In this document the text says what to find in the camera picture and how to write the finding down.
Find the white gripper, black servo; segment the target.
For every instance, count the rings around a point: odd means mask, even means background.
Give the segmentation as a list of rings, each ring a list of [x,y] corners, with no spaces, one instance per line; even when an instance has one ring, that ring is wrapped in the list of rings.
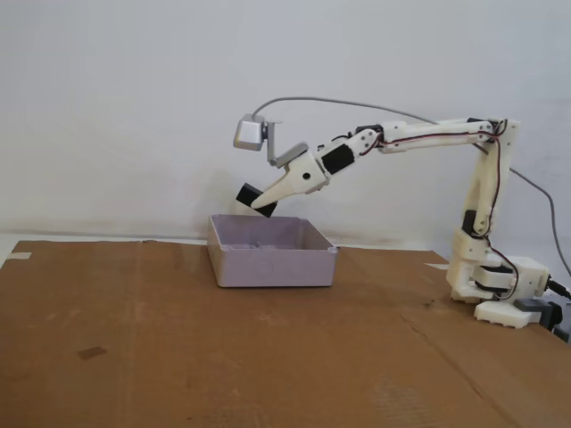
[[[345,143],[328,145],[316,153],[306,143],[301,143],[296,151],[299,154],[285,165],[285,176],[252,202],[253,209],[261,209],[290,195],[318,191],[328,185],[333,175],[356,161],[352,148]]]

